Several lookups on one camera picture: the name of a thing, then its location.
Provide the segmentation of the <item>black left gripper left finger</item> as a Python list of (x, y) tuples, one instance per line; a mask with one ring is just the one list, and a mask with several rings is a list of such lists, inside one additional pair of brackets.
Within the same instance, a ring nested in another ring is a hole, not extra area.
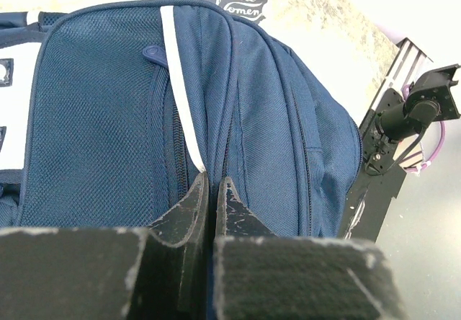
[(126, 319), (205, 319), (209, 181), (187, 194), (146, 232)]

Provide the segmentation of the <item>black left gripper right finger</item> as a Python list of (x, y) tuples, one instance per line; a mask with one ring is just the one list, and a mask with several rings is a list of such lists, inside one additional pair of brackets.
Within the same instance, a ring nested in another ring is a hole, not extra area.
[(385, 255), (365, 240), (279, 237), (219, 188), (213, 251), (217, 319), (405, 319)]

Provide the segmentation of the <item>navy blue student backpack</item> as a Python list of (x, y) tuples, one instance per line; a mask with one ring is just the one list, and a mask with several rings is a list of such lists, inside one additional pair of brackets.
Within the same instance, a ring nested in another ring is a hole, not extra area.
[(206, 172), (280, 236), (335, 237), (358, 128), (296, 53), (203, 0), (1, 15), (1, 225), (147, 226)]

